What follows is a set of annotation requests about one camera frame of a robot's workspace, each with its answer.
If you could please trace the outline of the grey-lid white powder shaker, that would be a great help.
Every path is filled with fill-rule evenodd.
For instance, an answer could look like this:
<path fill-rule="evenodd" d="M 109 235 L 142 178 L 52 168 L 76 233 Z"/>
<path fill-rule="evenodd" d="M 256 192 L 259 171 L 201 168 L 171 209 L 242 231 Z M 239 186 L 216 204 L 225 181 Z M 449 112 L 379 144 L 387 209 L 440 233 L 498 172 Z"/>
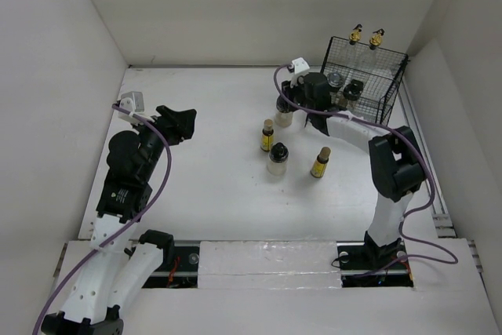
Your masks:
<path fill-rule="evenodd" d="M 331 104 L 336 103 L 337 94 L 344 86 L 344 76 L 338 71 L 328 73 L 327 80 L 329 84 L 329 95 Z"/>

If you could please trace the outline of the glass bottle with dark sauce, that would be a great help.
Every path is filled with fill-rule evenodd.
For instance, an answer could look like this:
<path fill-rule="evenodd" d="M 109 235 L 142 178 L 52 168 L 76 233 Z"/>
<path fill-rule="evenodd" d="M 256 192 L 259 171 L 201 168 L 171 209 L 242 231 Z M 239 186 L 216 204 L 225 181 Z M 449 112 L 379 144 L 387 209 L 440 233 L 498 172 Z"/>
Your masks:
<path fill-rule="evenodd" d="M 377 52 L 383 41 L 385 30 L 378 29 L 372 33 L 369 39 L 369 46 L 362 52 L 358 58 L 358 69 L 362 72 L 370 74 L 373 72 L 377 64 Z"/>

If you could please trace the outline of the clear glass bottle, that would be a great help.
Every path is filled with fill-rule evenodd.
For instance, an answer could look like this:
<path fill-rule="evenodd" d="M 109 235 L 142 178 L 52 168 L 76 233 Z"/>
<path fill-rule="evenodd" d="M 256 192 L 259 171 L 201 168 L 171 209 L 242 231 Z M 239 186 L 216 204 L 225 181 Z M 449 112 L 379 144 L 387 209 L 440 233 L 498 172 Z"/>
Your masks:
<path fill-rule="evenodd" d="M 354 65 L 357 54 L 357 45 L 360 41 L 361 33 L 362 25 L 357 24 L 349 34 L 344 47 L 339 51 L 336 64 L 339 68 L 339 72 L 344 78 L 348 77 L 351 72 L 351 68 Z"/>

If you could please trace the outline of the black-cap white powder jar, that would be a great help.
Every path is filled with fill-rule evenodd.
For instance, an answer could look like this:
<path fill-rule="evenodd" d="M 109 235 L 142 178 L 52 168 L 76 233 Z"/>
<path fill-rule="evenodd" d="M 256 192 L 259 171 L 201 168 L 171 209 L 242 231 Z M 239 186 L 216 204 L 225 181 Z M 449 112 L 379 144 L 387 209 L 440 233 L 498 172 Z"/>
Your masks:
<path fill-rule="evenodd" d="M 286 173 L 289 158 L 287 146 L 282 142 L 274 144 L 269 151 L 268 158 L 267 171 L 276 177 L 283 176 Z"/>

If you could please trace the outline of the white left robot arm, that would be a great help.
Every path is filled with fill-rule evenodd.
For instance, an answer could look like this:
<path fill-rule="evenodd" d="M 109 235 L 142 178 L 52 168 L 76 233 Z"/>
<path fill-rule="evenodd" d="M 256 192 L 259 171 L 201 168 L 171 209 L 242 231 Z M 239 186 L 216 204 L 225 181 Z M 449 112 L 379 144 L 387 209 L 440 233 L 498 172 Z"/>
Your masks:
<path fill-rule="evenodd" d="M 161 155 L 171 162 L 170 148 L 193 137 L 197 112 L 161 105 L 145 118 L 119 104 L 112 107 L 132 129 L 109 140 L 90 251 L 46 301 L 35 334 L 121 334 L 122 316 L 150 275 L 175 263 L 171 234 L 147 230 L 133 248 L 128 244 L 169 179 L 165 173 L 157 191 L 149 184 Z"/>

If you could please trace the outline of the small black-cap back jar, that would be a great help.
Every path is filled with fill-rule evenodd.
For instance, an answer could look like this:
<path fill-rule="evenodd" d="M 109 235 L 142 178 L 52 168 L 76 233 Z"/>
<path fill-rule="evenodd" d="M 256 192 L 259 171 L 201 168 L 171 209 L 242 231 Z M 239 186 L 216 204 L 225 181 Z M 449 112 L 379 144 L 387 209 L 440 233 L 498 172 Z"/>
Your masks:
<path fill-rule="evenodd" d="M 352 111 L 355 109 L 358 100 L 360 99 L 362 92 L 364 90 L 364 83 L 352 79 L 349 84 L 347 84 L 342 92 L 341 98 L 339 99 L 338 106 L 342 111 Z"/>

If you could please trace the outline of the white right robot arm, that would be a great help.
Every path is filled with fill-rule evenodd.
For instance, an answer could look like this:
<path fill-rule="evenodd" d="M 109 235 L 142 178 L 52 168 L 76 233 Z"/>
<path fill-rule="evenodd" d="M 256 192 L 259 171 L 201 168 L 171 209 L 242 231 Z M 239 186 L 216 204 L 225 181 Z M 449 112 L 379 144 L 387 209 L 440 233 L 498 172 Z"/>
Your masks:
<path fill-rule="evenodd" d="M 362 248 L 354 258 L 368 271 L 398 263 L 406 210 L 422 183 L 432 181 L 413 131 L 407 126 L 392 129 L 372 123 L 349 111 L 317 110 L 306 94 L 306 82 L 292 85 L 290 81 L 274 80 L 274 84 L 286 110 L 304 111 L 307 122 L 319 132 L 368 154 L 378 197 Z"/>

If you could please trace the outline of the small yellow bottle cork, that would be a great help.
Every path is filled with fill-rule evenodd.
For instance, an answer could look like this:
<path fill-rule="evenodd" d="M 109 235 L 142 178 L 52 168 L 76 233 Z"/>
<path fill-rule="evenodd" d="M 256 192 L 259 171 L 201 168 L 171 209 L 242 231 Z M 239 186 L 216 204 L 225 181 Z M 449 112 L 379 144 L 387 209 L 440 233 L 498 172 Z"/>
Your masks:
<path fill-rule="evenodd" d="M 310 171 L 314 178 L 319 179 L 324 176 L 330 155 L 331 149 L 329 147 L 321 148 Z"/>
<path fill-rule="evenodd" d="M 262 151 L 269 152 L 274 143 L 274 123 L 271 119 L 266 119 L 264 121 L 261 140 L 260 140 L 260 148 Z"/>

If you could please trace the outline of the black-lid beige spice jar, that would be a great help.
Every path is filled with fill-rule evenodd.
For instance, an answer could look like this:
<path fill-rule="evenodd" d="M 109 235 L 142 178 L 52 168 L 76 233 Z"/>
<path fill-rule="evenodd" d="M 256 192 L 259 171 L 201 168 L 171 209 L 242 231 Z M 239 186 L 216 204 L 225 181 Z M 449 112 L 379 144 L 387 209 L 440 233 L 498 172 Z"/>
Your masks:
<path fill-rule="evenodd" d="M 275 123 L 283 128 L 289 127 L 293 123 L 293 112 L 289 104 L 279 96 L 276 100 Z"/>

